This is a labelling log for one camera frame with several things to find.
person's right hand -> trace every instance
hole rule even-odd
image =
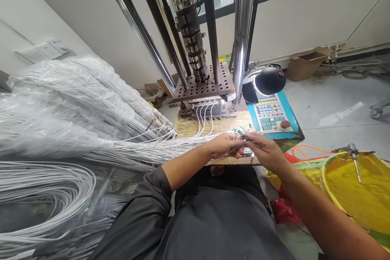
[[[248,141],[244,146],[249,147],[255,153],[261,165],[267,170],[279,176],[290,169],[289,161],[274,140],[257,132],[245,133],[245,137]]]

concrete floor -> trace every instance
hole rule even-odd
[[[352,80],[337,75],[322,80],[287,81],[284,90],[305,135],[302,144],[332,150],[354,143],[359,150],[374,150],[380,158],[390,160],[390,108],[378,120],[369,117],[371,105],[390,99],[390,82],[374,77]],[[176,108],[163,107],[160,111],[174,122]],[[322,155],[311,148],[305,148],[304,152],[308,158]],[[268,199],[277,198],[262,167],[255,170]],[[294,225],[276,228],[297,260],[318,258],[321,249],[302,229]]]

orange hose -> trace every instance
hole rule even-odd
[[[302,153],[303,156],[304,156],[304,158],[305,158],[305,160],[308,159],[307,156],[306,156],[306,154],[305,154],[302,150],[300,150],[299,148],[292,148],[291,152],[292,152],[292,155],[293,155],[294,157],[296,157],[296,156],[295,156],[295,150],[298,150],[300,153]]]
[[[295,149],[297,147],[300,147],[300,146],[307,146],[307,147],[315,148],[315,149],[320,150],[320,151],[325,152],[325,153],[333,153],[333,152],[329,152],[329,151],[323,150],[321,148],[318,148],[318,147],[315,147],[315,146],[311,146],[311,145],[307,145],[307,144],[299,144],[297,146],[294,146],[293,149]]]

black lamp shade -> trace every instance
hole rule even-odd
[[[286,85],[286,74],[276,67],[267,67],[256,75],[254,83],[261,94],[273,95]]]

red emergency stop button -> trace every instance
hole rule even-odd
[[[288,128],[290,126],[291,126],[291,123],[289,121],[286,121],[286,120],[284,120],[280,123],[280,127],[282,127],[282,128]]]

